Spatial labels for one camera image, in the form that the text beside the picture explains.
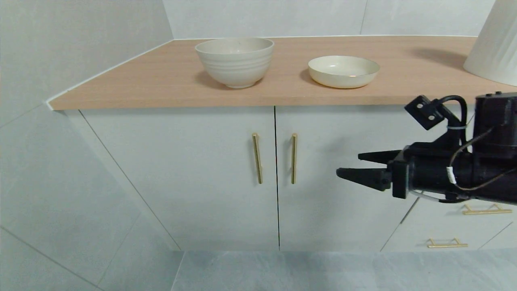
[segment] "wooden countertop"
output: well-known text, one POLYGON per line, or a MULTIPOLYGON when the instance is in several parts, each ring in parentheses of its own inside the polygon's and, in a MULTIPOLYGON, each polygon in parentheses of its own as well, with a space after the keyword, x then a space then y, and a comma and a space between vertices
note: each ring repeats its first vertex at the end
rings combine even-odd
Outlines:
POLYGON ((463 69, 475 37, 348 36, 272 38, 273 60, 255 86, 229 89, 203 70, 194 46, 174 40, 68 91, 49 102, 54 110, 144 107, 301 106, 406 104, 429 98, 474 97, 517 87, 463 69), (307 62, 322 55, 354 55, 380 64, 369 85, 333 89, 314 82, 307 62))

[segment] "gray tiled floor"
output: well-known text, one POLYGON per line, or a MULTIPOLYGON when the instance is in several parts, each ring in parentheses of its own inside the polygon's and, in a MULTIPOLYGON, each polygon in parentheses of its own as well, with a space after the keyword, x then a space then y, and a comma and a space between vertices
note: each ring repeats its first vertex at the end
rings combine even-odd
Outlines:
POLYGON ((173 291, 516 290, 517 249, 345 254, 186 252, 173 291))

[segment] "drawer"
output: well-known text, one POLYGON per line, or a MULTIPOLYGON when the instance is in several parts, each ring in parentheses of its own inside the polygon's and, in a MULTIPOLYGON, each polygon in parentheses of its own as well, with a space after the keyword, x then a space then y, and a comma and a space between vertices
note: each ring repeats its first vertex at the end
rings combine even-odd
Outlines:
POLYGON ((512 223, 497 236, 491 239, 481 249, 505 249, 505 248, 517 248, 517 224, 512 223))
POLYGON ((479 200, 444 204, 419 199, 383 252, 477 250, 513 221, 513 206, 493 205, 479 200), (455 238, 464 246, 457 245, 455 238))

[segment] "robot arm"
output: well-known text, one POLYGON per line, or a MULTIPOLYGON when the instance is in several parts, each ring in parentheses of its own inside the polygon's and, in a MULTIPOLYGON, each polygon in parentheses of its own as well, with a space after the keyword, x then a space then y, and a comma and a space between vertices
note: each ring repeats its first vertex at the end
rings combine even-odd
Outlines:
POLYGON ((405 106, 429 130, 447 119, 447 132, 433 142, 415 142, 403 150, 362 153, 358 158, 385 169, 340 168, 340 178, 405 199, 414 191, 443 194, 442 203, 469 199, 517 205, 517 93, 476 97, 474 137, 466 141, 467 105, 461 96, 430 101, 421 95, 405 106), (459 120, 443 105, 458 101, 459 120))

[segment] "white tiled wall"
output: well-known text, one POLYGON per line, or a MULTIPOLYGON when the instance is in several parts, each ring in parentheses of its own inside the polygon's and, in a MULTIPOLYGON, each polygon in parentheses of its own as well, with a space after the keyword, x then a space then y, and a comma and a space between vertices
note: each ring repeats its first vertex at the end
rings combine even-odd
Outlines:
POLYGON ((369 0, 361 34, 477 36, 495 0, 369 0))
POLYGON ((175 39, 355 35, 366 0, 163 0, 175 39))
POLYGON ((0 13, 0 126, 172 39, 161 0, 3 0, 0 13))
POLYGON ((99 282, 139 210, 81 135, 40 105, 0 129, 2 226, 99 282))
MULTIPOLYGON (((171 40, 163 2, 4 0, 0 19, 2 290, 89 291, 112 273, 170 289, 156 269, 173 270, 181 253, 145 225, 67 116, 42 104, 171 40)), ((134 290, 111 278, 110 290, 134 290)))
POLYGON ((359 34, 475 36, 494 1, 163 0, 177 39, 359 34))

